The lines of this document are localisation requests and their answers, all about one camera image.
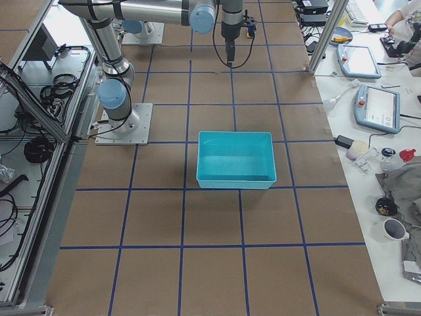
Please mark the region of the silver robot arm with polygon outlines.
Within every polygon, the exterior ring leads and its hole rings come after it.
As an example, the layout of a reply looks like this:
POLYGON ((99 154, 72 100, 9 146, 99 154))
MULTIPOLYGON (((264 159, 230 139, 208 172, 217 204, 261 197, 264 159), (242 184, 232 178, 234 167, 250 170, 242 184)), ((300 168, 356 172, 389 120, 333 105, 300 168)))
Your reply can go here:
POLYGON ((137 126, 133 113, 131 85, 134 68, 123 56, 112 27, 112 20, 163 22, 189 26, 200 34, 210 32, 216 24, 219 8, 233 6, 241 13, 243 2, 231 1, 60 1, 66 10, 81 19, 88 37, 100 56, 107 77, 97 96, 108 114, 112 129, 119 132, 137 126))
POLYGON ((232 66, 235 60, 235 40, 243 26, 243 0, 221 0, 221 35, 225 41, 226 63, 232 66))

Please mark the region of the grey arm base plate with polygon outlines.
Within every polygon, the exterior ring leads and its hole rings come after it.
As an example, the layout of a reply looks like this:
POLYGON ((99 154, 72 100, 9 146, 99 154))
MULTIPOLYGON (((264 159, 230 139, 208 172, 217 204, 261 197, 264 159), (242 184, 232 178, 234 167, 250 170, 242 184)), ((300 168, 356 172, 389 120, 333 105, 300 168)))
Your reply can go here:
POLYGON ((99 136, 95 137, 96 145, 147 145, 153 112, 152 103, 133 103, 132 114, 120 128, 115 121, 101 124, 99 136))

